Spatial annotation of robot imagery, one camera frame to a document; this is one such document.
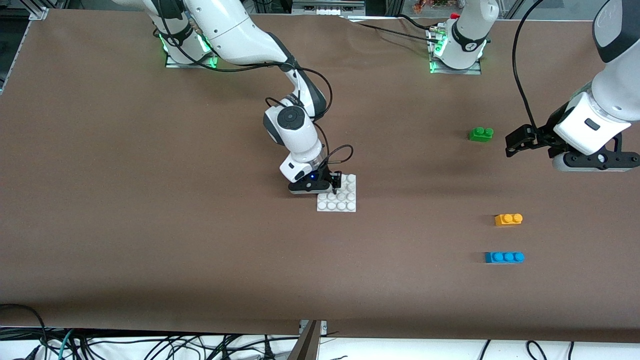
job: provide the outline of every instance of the blue lego brick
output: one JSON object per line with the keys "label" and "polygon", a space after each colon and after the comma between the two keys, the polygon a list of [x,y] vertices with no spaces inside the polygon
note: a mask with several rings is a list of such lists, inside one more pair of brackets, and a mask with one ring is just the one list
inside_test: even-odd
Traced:
{"label": "blue lego brick", "polygon": [[487,264],[522,264],[524,254],[521,252],[485,252],[484,261]]}

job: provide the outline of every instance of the round black joint cap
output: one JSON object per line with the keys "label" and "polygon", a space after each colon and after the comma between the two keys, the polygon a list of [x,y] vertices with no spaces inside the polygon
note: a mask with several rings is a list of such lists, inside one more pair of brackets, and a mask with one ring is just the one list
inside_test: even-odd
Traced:
{"label": "round black joint cap", "polygon": [[278,114],[278,125],[284,129],[298,130],[305,123],[305,111],[299,106],[287,106]]}

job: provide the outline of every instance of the teal cable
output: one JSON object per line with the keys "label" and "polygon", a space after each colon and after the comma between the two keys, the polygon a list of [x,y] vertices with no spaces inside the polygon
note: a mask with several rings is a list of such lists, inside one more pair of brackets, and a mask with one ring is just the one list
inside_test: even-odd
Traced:
{"label": "teal cable", "polygon": [[58,360],[62,360],[62,353],[64,352],[65,346],[67,345],[67,342],[69,341],[69,336],[71,336],[71,333],[73,331],[74,331],[73,329],[69,330],[67,335],[65,335],[65,338],[62,339],[62,344],[60,344],[60,352],[58,352]]}

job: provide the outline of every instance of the orange lego brick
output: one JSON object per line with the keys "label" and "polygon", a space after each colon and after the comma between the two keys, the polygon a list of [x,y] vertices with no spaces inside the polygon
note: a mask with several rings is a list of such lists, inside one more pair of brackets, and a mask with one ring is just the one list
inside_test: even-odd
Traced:
{"label": "orange lego brick", "polygon": [[495,217],[496,226],[519,225],[522,224],[521,214],[500,214]]}

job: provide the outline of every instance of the brown table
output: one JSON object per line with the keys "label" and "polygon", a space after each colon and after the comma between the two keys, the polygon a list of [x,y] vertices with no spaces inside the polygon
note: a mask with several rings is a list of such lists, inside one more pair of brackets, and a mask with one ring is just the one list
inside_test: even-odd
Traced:
{"label": "brown table", "polygon": [[[261,124],[263,98],[291,91],[279,70],[165,69],[144,13],[52,10],[0,97],[2,302],[65,327],[291,333],[322,318],[341,336],[640,341],[640,170],[504,156],[527,121],[515,22],[494,26],[483,75],[447,76],[419,40],[255,21],[331,81],[321,125],[355,147],[336,169],[358,176],[357,212],[288,193]],[[603,67],[590,22],[531,22],[520,45],[539,123]],[[496,139],[466,140],[476,126]],[[625,143],[640,149],[640,127]],[[514,212],[521,226],[493,225]],[[525,263],[483,263],[509,250]]]}

